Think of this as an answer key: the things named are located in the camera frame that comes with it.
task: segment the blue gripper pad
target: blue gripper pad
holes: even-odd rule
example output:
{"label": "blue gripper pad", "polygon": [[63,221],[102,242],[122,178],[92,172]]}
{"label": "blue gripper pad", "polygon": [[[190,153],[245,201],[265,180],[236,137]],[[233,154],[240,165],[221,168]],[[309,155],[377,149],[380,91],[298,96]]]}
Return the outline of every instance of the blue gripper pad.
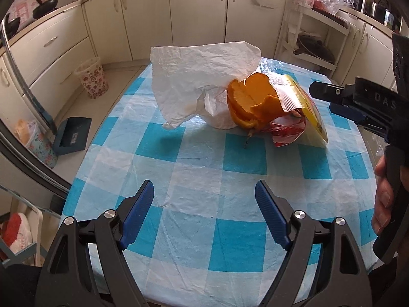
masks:
{"label": "blue gripper pad", "polygon": [[130,244],[133,244],[138,236],[142,223],[144,222],[146,214],[148,213],[153,201],[153,183],[148,181],[144,189],[138,190],[137,194],[133,197],[137,197],[138,194],[138,200],[134,203],[132,209],[123,221],[122,238],[119,241],[119,246],[122,248],[122,250],[125,250]]}
{"label": "blue gripper pad", "polygon": [[287,222],[285,218],[261,181],[256,183],[254,193],[258,207],[274,241],[288,251],[291,247],[291,240],[287,236]]}

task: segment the floor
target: floor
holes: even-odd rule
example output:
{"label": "floor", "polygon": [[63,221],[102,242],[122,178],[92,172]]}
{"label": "floor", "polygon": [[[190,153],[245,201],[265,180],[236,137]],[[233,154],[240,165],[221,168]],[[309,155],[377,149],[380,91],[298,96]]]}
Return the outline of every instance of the floor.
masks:
{"label": "floor", "polygon": [[92,118],[93,120],[89,130],[87,146],[83,151],[60,156],[57,165],[53,169],[55,173],[69,183],[74,181],[81,162],[87,153],[87,149],[102,122],[121,99],[125,90],[145,68],[146,66],[143,65],[105,70],[109,90],[103,96],[97,99],[90,99],[85,91],[82,91],[78,95],[73,105],[68,109],[65,115],[63,115],[61,121],[69,117]]}

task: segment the trash bin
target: trash bin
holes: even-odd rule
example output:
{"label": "trash bin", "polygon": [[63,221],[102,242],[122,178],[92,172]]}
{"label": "trash bin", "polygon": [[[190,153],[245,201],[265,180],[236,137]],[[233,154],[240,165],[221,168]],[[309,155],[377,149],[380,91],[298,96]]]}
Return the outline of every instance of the trash bin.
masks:
{"label": "trash bin", "polygon": [[74,74],[80,79],[91,99],[96,99],[108,91],[108,83],[99,56],[82,63],[75,69]]}

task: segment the blue checkered tablecloth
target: blue checkered tablecloth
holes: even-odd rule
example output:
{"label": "blue checkered tablecloth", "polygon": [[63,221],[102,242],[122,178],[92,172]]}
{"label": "blue checkered tablecloth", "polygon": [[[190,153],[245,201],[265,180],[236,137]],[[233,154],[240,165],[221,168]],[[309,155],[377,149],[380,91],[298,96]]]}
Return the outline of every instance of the blue checkered tablecloth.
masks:
{"label": "blue checkered tablecloth", "polygon": [[[306,90],[315,80],[328,81],[274,60],[260,65],[290,74]],[[99,129],[62,218],[96,218],[151,180],[153,204],[135,243],[124,251],[147,299],[188,307],[259,304],[284,258],[254,198],[260,179],[314,219],[344,217],[365,265],[376,261],[370,224],[376,181],[354,123],[316,101],[328,132],[326,146],[308,127],[288,146],[275,148],[265,134],[252,137],[244,149],[240,128],[216,130],[198,117],[164,130],[151,83],[148,66]],[[319,248],[313,247],[300,298],[311,284]],[[90,249],[100,281],[97,251]]]}

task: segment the shelf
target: shelf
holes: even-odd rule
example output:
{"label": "shelf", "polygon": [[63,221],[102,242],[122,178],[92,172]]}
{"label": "shelf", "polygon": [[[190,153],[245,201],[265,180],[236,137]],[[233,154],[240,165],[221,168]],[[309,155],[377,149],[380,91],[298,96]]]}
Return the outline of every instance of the shelf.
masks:
{"label": "shelf", "polygon": [[311,62],[313,64],[316,64],[316,65],[319,65],[319,66],[324,67],[326,69],[329,69],[331,71],[334,71],[337,68],[337,66],[335,66],[334,64],[326,62],[326,61],[324,61],[322,59],[316,58],[315,56],[312,56],[312,55],[309,55],[309,54],[305,54],[305,53],[301,53],[301,54],[297,54],[297,55],[294,54],[293,53],[294,49],[285,40],[283,41],[283,46],[286,48],[287,51],[289,51],[292,54],[292,56],[294,58]]}
{"label": "shelf", "polygon": [[332,19],[312,10],[304,6],[298,6],[298,11],[300,13],[303,13],[304,15],[310,16],[312,18],[315,18],[324,24],[330,26],[331,28],[334,28],[335,30],[341,32],[343,35],[347,36],[349,34],[349,29],[344,28],[342,25],[338,24],[337,22],[333,21]]}

